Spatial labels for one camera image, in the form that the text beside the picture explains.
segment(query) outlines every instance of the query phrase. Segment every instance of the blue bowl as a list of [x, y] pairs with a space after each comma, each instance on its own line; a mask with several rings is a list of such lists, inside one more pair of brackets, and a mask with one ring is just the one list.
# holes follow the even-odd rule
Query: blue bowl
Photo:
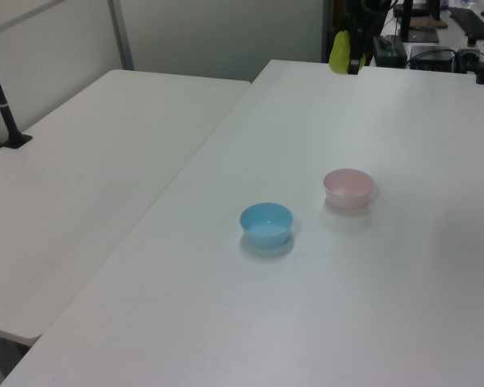
[[290, 211], [276, 203], [259, 203], [244, 210], [240, 225], [245, 239], [258, 248], [277, 248], [289, 239], [293, 218]]

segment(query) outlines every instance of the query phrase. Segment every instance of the table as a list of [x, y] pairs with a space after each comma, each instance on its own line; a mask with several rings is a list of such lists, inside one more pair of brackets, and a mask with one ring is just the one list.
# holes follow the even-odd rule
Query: table
[[248, 85], [112, 71], [0, 149], [0, 336], [47, 330]]
[[[369, 206], [324, 202], [338, 168]], [[39, 385], [484, 386], [484, 86], [271, 61], [3, 386]]]
[[[459, 8], [469, 8], [473, 10], [483, 21], [484, 17], [481, 16], [481, 11], [484, 10], [484, 0], [473, 0], [471, 2], [463, 2], [462, 0], [449, 0], [449, 6], [455, 6]], [[450, 18], [450, 11], [449, 10], [442, 10], [440, 12], [441, 20], [444, 20], [449, 27], [438, 29], [437, 35], [439, 36], [439, 43], [404, 43], [405, 50], [407, 51], [407, 57], [411, 57], [411, 47], [412, 46], [447, 46], [453, 50], [458, 50], [461, 45], [466, 45], [468, 38], [465, 36], [464, 30], [457, 24], [455, 20]], [[395, 29], [395, 23], [397, 21], [396, 18], [393, 18], [393, 11], [390, 10], [389, 14], [386, 18], [386, 25], [382, 29], [382, 35], [399, 35], [400, 26], [398, 24], [398, 28]], [[477, 48], [484, 54], [484, 40], [477, 41]]]

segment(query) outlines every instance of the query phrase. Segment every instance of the plastic bowl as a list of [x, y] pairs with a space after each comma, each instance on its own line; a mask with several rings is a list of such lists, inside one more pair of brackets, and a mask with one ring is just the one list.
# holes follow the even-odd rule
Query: plastic bowl
[[289, 209], [277, 203], [259, 203], [240, 215], [245, 239], [258, 248], [277, 248], [289, 239], [293, 218]]
[[357, 169], [337, 169], [326, 175], [323, 182], [328, 201], [345, 210], [365, 206], [374, 189], [373, 178]]

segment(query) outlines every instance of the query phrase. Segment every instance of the pink bowl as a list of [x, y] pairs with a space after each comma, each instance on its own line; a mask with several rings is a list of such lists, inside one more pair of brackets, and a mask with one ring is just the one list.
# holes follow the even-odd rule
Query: pink bowl
[[357, 169], [337, 169], [324, 177], [328, 201], [339, 208], [353, 210], [365, 206], [374, 189], [370, 175]]

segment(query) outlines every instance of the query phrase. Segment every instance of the wall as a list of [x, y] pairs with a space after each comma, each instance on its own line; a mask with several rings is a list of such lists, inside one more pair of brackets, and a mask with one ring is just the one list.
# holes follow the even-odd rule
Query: wall
[[121, 67], [107, 0], [65, 0], [0, 32], [0, 82], [20, 131]]
[[328, 0], [122, 0], [135, 69], [253, 81], [271, 59], [319, 62]]

